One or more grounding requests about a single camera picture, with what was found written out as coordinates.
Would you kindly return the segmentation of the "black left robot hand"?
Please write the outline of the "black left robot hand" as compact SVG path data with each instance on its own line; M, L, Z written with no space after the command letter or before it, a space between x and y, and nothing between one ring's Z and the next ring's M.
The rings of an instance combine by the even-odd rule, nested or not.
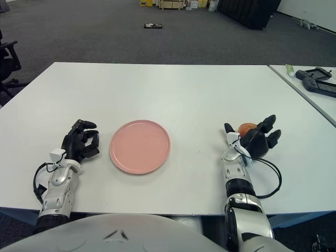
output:
M66 151L65 159L81 163L100 153L99 132L97 125L90 121L78 119L71 130L65 135L61 148Z

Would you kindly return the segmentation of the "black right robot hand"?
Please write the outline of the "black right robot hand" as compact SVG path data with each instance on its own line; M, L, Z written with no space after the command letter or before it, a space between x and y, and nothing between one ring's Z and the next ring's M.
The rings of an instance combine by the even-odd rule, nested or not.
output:
M273 129L275 122L276 115L273 114L257 124L255 128L249 129L243 136L234 131L229 123L224 123L224 131L229 147L252 159L264 157L269 149L278 144L278 140L281 137L281 130L276 130L266 136Z

